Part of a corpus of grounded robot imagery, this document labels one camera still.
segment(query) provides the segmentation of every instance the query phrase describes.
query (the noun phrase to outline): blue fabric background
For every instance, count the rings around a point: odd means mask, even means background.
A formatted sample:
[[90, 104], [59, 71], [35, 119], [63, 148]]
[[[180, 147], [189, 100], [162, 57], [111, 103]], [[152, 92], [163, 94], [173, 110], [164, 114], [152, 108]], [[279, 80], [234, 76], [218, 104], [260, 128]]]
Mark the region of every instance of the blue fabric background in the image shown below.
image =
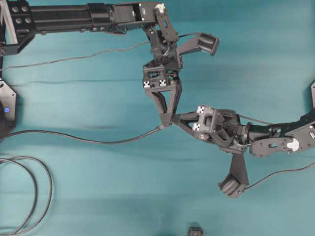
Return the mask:
[[[30, 0], [31, 5], [85, 3]], [[290, 122], [311, 109], [314, 1], [165, 3], [180, 33], [204, 31], [220, 38], [215, 57], [185, 56], [179, 113], [207, 104], [269, 122]], [[84, 56], [145, 40], [141, 30], [124, 37], [89, 32], [37, 35], [20, 55], [6, 57], [5, 66]], [[156, 127], [158, 112], [141, 86], [142, 65], [152, 58], [149, 50], [144, 46], [128, 53], [5, 71], [3, 79], [19, 94], [15, 130], [48, 129], [113, 141]], [[51, 210], [31, 235], [184, 236], [196, 224], [207, 236], [314, 235], [315, 168], [273, 177], [240, 198], [229, 199], [217, 183], [227, 175], [231, 157], [175, 126], [119, 146], [26, 134], [2, 142], [0, 152], [6, 157], [40, 158], [54, 175]], [[276, 153], [262, 159], [247, 154], [250, 181], [310, 164], [314, 153], [314, 149], [291, 156]], [[46, 176], [39, 166], [25, 163], [39, 178], [39, 216], [48, 191]], [[0, 229], [22, 222], [31, 203], [27, 174], [14, 166], [1, 167]]]

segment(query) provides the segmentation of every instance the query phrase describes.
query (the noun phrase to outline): black plastic part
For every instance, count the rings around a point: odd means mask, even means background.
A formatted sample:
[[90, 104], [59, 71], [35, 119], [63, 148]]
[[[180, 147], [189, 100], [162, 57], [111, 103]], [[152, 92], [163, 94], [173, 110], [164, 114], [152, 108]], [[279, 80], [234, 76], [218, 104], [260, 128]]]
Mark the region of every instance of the black plastic part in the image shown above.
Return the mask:
[[190, 227], [188, 236], [203, 236], [203, 230], [200, 227]]
[[177, 49], [179, 67], [183, 67], [182, 55], [203, 51], [214, 56], [219, 46], [219, 38], [212, 34], [201, 33]]
[[0, 137], [7, 135], [15, 127], [16, 93], [0, 81]]
[[218, 186], [230, 198], [237, 198], [244, 193], [249, 180], [243, 153], [233, 155], [230, 172]]
[[[176, 114], [177, 106], [182, 94], [182, 83], [177, 76], [169, 76], [163, 66], [143, 69], [143, 87], [145, 93], [155, 102], [162, 124], [166, 127], [171, 124]], [[169, 103], [163, 92], [169, 92]]]

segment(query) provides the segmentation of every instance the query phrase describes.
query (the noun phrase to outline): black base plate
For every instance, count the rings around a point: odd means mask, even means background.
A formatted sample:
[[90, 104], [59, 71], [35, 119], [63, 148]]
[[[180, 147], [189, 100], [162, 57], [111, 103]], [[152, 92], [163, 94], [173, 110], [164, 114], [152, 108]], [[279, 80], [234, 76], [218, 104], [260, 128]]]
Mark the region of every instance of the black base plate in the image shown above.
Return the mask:
[[16, 93], [7, 83], [0, 80], [0, 137], [15, 127]]

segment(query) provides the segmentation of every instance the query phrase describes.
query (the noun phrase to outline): screw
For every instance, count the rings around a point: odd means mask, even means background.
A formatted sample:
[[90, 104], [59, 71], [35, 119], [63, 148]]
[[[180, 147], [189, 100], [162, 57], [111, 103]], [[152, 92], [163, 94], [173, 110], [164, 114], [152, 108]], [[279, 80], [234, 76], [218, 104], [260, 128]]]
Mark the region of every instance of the screw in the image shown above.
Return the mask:
[[27, 17], [27, 18], [25, 18], [25, 22], [29, 24], [32, 22], [32, 19], [30, 17]]
[[22, 23], [22, 19], [21, 18], [16, 18], [15, 22], [18, 23], [18, 24], [21, 24]]
[[19, 12], [19, 8], [17, 6], [14, 6], [14, 7], [12, 7], [12, 11], [15, 12], [15, 13]]
[[22, 11], [27, 12], [28, 11], [28, 7], [27, 6], [22, 6]]

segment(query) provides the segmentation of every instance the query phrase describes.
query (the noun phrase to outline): black cable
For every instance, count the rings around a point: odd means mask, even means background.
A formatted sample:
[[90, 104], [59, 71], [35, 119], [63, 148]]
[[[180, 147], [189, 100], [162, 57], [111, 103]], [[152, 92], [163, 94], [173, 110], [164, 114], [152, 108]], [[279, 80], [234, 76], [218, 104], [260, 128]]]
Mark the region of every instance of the black cable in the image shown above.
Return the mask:
[[284, 170], [284, 171], [277, 171], [277, 172], [274, 172], [274, 173], [269, 174], [269, 175], [267, 175], [266, 177], [262, 178], [260, 181], [254, 183], [254, 184], [252, 184], [252, 185], [250, 185], [250, 186], [248, 186], [248, 187], [245, 188], [245, 189], [250, 189], [250, 188], [252, 188], [252, 187], [254, 187], [254, 186], [260, 184], [261, 182], [265, 181], [267, 178], [269, 178], [269, 177], [271, 177], [271, 176], [273, 176], [273, 175], [275, 175], [275, 174], [292, 173], [292, 172], [304, 171], [304, 170], [306, 170], [306, 169], [312, 167], [313, 165], [315, 165], [315, 162], [313, 162], [312, 164], [310, 164], [310, 165], [308, 165], [308, 166], [302, 167], [302, 168], [300, 168], [300, 169]]
[[243, 116], [243, 115], [240, 115], [240, 114], [239, 114], [239, 117], [247, 119], [247, 120], [255, 121], [255, 122], [258, 122], [258, 123], [266, 124], [266, 125], [273, 125], [273, 123], [269, 123], [269, 122], [265, 122], [265, 121], [262, 121], [262, 120], [259, 120], [259, 119], [246, 117], [246, 116]]
[[[38, 186], [37, 186], [37, 182], [36, 182], [36, 179], [35, 179], [33, 173], [27, 167], [25, 167], [23, 164], [17, 162], [19, 160], [31, 160], [31, 161], [35, 161], [35, 162], [39, 163], [42, 166], [42, 168], [45, 170], [45, 172], [48, 176], [48, 180], [49, 180], [49, 194], [48, 194], [48, 201], [47, 201], [46, 208], [45, 208], [44, 212], [42, 213], [42, 215], [40, 216], [40, 218], [26, 229], [23, 229], [23, 228], [26, 225], [26, 223], [29, 221], [31, 216], [33, 215], [34, 210], [36, 208], [37, 199], [38, 199]], [[4, 164], [4, 163], [15, 164], [15, 165], [23, 168], [31, 176], [31, 179], [32, 179], [33, 185], [34, 185], [34, 201], [33, 201], [33, 205], [31, 207], [31, 210], [30, 210], [29, 214], [27, 215], [26, 219], [12, 233], [0, 234], [0, 236], [21, 236], [21, 235], [26, 234], [27, 232], [31, 231], [32, 229], [34, 229], [36, 226], [38, 226], [39, 223], [46, 216], [46, 214], [49, 210], [50, 204], [51, 204], [52, 196], [53, 196], [53, 181], [52, 181], [51, 173], [50, 173], [48, 167], [46, 166], [46, 164], [43, 163], [42, 161], [38, 160], [37, 158], [29, 157], [29, 156], [17, 156], [17, 157], [13, 157], [13, 158], [9, 158], [9, 159], [0, 158], [0, 165]]]
[[185, 34], [182, 34], [182, 35], [180, 35], [178, 37], [182, 38], [182, 37], [187, 37], [187, 36], [192, 36], [192, 35], [199, 35], [199, 34], [202, 34], [202, 32], [185, 33]]
[[81, 142], [86, 142], [86, 143], [90, 143], [90, 144], [104, 144], [104, 145], [113, 145], [113, 144], [123, 144], [123, 143], [128, 143], [128, 142], [133, 142], [139, 139], [142, 139], [144, 137], [147, 137], [151, 134], [154, 134], [158, 131], [161, 131], [162, 129], [164, 129], [165, 126], [163, 125], [159, 125], [158, 127], [156, 127], [155, 129], [146, 132], [142, 135], [139, 135], [137, 137], [131, 138], [131, 139], [126, 139], [126, 140], [120, 140], [120, 141], [113, 141], [113, 142], [103, 142], [103, 141], [95, 141], [95, 140], [89, 140], [89, 139], [82, 139], [76, 136], [72, 136], [69, 134], [65, 134], [65, 133], [61, 133], [61, 132], [55, 132], [55, 131], [47, 131], [47, 130], [37, 130], [37, 129], [32, 129], [32, 130], [22, 130], [22, 131], [18, 131], [18, 132], [14, 132], [14, 133], [10, 133], [7, 134], [3, 137], [1, 137], [1, 140], [7, 139], [9, 137], [15, 136], [15, 135], [20, 135], [20, 134], [26, 134], [26, 133], [44, 133], [44, 134], [54, 134], [54, 135], [59, 135], [62, 137], [66, 137], [66, 138], [71, 138], [77, 141], [81, 141]]
[[[197, 33], [197, 32], [194, 32], [194, 33], [186, 33], [186, 34], [180, 35], [179, 38], [186, 37], [186, 36], [191, 36], [191, 35], [198, 35], [198, 34], [201, 34], [201, 33]], [[4, 71], [4, 70], [11, 69], [11, 68], [25, 68], [25, 67], [33, 67], [33, 66], [39, 66], [39, 65], [54, 64], [54, 63], [58, 63], [58, 62], [62, 62], [62, 61], [88, 59], [88, 58], [93, 58], [93, 57], [96, 57], [96, 56], [98, 56], [98, 55], [100, 55], [100, 54], [104, 54], [104, 53], [128, 52], [128, 51], [131, 51], [131, 50], [133, 50], [133, 49], [135, 49], [135, 48], [138, 48], [138, 47], [147, 45], [147, 44], [149, 44], [149, 43], [150, 43], [150, 42], [146, 41], [146, 42], [142, 42], [142, 43], [135, 44], [134, 46], [129, 47], [129, 48], [125, 48], [125, 49], [108, 49], [108, 50], [102, 50], [102, 51], [99, 51], [99, 52], [97, 52], [97, 53], [94, 53], [94, 54], [91, 54], [91, 55], [88, 55], [88, 56], [63, 58], [63, 59], [58, 59], [58, 60], [52, 60], [52, 61], [46, 61], [46, 62], [40, 62], [40, 63], [34, 63], [34, 64], [26, 64], [26, 65], [12, 65], [12, 66], [7, 66], [7, 67], [5, 67], [5, 68], [0, 69], [0, 72], [1, 72], [1, 71]]]

